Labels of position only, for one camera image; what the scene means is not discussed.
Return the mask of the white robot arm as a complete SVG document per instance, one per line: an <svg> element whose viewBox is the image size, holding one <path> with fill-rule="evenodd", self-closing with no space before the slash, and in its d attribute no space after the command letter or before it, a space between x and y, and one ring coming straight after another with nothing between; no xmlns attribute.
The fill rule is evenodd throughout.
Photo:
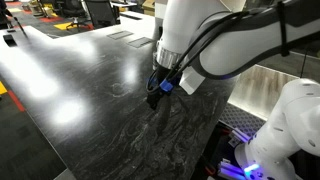
<svg viewBox="0 0 320 180"><path fill-rule="evenodd" d="M317 39L320 0L279 0L262 9L232 11L222 0L168 0L150 107L175 86L192 94L207 79L232 78L276 54ZM289 158L299 150L320 156L320 84L286 83L266 123L235 149L248 180L295 180Z"/></svg>

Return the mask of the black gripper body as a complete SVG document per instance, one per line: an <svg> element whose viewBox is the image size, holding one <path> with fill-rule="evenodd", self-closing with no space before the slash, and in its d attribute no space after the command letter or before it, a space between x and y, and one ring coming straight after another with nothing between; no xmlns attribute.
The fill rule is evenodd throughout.
<svg viewBox="0 0 320 180"><path fill-rule="evenodd" d="M181 75L177 75L172 80L167 79L167 75L170 72L170 69L158 65L147 81L147 103L153 110L157 108L160 99L164 95L170 95L173 89L178 86L181 80Z"/></svg>

